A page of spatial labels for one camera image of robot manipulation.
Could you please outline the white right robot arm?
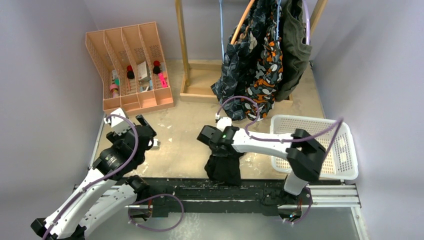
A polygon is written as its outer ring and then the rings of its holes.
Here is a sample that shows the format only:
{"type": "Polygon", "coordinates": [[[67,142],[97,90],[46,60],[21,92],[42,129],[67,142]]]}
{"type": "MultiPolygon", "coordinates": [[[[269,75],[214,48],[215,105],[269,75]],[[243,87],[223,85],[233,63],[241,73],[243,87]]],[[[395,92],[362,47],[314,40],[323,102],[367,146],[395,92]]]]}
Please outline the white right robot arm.
{"type": "Polygon", "coordinates": [[[248,132],[236,126],[220,129],[205,125],[196,138],[211,150],[219,161],[239,159],[245,153],[257,153],[286,160],[291,168],[284,181],[280,196],[288,204],[300,198],[310,182],[320,177],[328,155],[327,149],[306,130],[297,128],[293,133],[271,134],[248,132]]]}

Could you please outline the light blue hanger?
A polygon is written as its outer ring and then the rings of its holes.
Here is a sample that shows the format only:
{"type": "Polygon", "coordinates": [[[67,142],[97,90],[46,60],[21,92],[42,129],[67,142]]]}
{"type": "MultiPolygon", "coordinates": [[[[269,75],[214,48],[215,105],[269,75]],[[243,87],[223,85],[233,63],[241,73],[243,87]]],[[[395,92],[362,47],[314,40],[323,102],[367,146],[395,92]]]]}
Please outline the light blue hanger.
{"type": "Polygon", "coordinates": [[[222,58],[222,62],[224,62],[224,60],[225,60],[225,47],[224,47],[223,1],[218,0],[218,3],[219,3],[219,21],[220,21],[221,58],[222,58]]]}

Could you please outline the grey leaf pattern shorts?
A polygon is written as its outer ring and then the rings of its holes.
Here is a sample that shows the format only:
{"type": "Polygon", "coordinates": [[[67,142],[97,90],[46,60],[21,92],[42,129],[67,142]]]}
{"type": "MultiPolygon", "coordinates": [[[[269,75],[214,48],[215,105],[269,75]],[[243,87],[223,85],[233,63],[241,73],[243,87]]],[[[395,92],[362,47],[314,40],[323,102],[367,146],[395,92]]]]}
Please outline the grey leaf pattern shorts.
{"type": "Polygon", "coordinates": [[[211,85],[220,104],[231,97],[245,95],[246,87],[253,78],[254,61],[263,43],[271,5],[270,0],[255,0],[241,26],[236,26],[228,38],[221,77],[211,85]]]}

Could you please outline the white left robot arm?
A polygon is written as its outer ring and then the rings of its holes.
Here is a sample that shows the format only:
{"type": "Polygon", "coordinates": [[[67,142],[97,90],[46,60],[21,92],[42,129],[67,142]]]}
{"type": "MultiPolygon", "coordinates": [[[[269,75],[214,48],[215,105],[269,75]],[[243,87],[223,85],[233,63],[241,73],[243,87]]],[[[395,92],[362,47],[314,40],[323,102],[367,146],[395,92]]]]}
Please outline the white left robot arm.
{"type": "Polygon", "coordinates": [[[95,216],[87,213],[98,199],[145,161],[145,152],[157,135],[147,120],[136,116],[132,123],[115,112],[105,118],[112,131],[106,137],[112,143],[94,161],[86,177],[69,198],[51,215],[35,219],[30,227],[43,240],[83,240],[95,216]]]}

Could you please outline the black shorts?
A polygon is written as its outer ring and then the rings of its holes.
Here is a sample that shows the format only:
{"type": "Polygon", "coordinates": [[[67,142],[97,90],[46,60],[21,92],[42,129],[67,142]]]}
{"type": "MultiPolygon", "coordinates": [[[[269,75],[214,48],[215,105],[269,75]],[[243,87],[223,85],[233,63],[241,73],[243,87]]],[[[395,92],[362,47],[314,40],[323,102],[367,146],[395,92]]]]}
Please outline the black shorts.
{"type": "Polygon", "coordinates": [[[228,156],[210,155],[204,170],[211,181],[218,181],[228,186],[242,184],[240,158],[245,154],[240,152],[228,156]]]}

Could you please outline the orange hanger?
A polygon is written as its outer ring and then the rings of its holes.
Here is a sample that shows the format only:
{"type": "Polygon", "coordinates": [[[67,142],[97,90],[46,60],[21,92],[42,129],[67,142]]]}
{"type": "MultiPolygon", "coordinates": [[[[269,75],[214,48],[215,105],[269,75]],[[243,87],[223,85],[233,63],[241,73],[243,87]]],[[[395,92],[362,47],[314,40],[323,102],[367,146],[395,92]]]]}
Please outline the orange hanger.
{"type": "Polygon", "coordinates": [[[244,12],[243,12],[240,20],[239,20],[239,22],[238,22],[238,24],[237,24],[237,26],[236,26],[236,28],[234,30],[234,34],[233,34],[233,36],[231,38],[231,41],[230,41],[230,44],[231,45],[234,45],[236,43],[236,41],[238,39],[238,36],[239,36],[239,33],[240,33],[240,30],[242,28],[242,25],[243,25],[243,23],[244,23],[247,15],[249,14],[249,12],[250,12],[250,10],[251,10],[251,8],[252,8],[252,6],[253,6],[254,3],[255,3],[255,0],[250,0],[248,2],[248,4],[247,4],[247,6],[246,6],[246,8],[245,8],[245,10],[244,10],[244,12]]]}

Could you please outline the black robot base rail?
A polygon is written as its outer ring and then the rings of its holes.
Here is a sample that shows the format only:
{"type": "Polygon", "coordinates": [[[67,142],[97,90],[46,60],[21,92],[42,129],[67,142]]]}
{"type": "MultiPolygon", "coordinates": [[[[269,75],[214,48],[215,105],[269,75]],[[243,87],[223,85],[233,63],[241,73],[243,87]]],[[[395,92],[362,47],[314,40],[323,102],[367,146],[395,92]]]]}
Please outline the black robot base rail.
{"type": "Polygon", "coordinates": [[[244,179],[240,186],[225,185],[207,178],[147,177],[138,183],[141,190],[134,210],[145,210],[154,218],[170,213],[262,214],[286,221],[299,219],[312,203],[309,188],[300,195],[284,192],[284,181],[244,179]]]}

